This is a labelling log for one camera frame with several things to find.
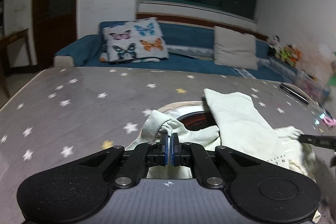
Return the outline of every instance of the metal bolt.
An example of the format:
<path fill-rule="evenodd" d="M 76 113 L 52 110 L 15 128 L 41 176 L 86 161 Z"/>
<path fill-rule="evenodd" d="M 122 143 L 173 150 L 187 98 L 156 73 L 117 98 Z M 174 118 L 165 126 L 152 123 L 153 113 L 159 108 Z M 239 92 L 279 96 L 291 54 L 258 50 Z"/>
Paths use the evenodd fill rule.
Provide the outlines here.
<path fill-rule="evenodd" d="M 223 183 L 223 180 L 218 177 L 207 178 L 207 183 L 211 186 L 218 186 Z"/>
<path fill-rule="evenodd" d="M 131 184 L 132 180 L 128 177 L 120 177 L 115 180 L 115 183 L 120 186 L 127 186 Z"/>

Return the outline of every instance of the pink butterfly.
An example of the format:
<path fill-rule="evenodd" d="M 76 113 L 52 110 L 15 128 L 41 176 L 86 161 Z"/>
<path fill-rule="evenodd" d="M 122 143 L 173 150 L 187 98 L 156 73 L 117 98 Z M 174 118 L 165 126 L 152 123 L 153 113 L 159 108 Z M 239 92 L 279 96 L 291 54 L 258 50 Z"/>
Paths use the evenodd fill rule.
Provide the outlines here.
<path fill-rule="evenodd" d="M 110 33 L 110 36 L 112 36 L 114 40 L 130 39 L 131 30 L 127 30 L 123 33 Z"/>

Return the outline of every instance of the pink object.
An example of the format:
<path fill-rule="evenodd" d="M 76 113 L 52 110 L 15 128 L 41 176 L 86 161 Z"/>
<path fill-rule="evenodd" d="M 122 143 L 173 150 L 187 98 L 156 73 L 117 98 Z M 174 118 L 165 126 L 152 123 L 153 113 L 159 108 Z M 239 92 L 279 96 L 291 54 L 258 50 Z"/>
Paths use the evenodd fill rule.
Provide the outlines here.
<path fill-rule="evenodd" d="M 328 127 L 334 127 L 336 126 L 336 119 L 329 118 L 328 116 L 323 117 L 323 122 L 328 126 Z"/>

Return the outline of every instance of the sofa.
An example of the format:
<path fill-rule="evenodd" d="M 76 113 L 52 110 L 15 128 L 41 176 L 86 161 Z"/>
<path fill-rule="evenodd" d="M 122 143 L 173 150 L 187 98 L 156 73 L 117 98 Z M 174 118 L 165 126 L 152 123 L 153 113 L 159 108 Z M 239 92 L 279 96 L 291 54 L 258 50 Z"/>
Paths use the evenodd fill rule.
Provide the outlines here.
<path fill-rule="evenodd" d="M 297 70 L 276 58 L 269 58 L 268 44 L 256 41 L 258 70 L 237 69 L 215 65 L 212 60 L 214 29 L 176 22 L 159 22 L 167 44 L 169 58 L 160 62 L 114 63 L 100 62 L 105 27 L 125 21 L 107 21 L 99 24 L 98 34 L 86 35 L 58 51 L 54 56 L 55 67 L 128 67 L 155 70 L 176 70 L 218 75 L 241 76 L 261 80 L 292 83 Z"/>

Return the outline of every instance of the brown wooden door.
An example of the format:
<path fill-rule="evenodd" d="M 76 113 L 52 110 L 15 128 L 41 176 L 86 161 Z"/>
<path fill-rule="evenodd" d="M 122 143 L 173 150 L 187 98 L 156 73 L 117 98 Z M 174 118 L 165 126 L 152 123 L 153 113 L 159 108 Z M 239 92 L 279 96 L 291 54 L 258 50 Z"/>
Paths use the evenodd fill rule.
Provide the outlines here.
<path fill-rule="evenodd" d="M 76 0 L 33 0 L 33 28 L 37 62 L 45 69 L 57 51 L 77 39 Z"/>

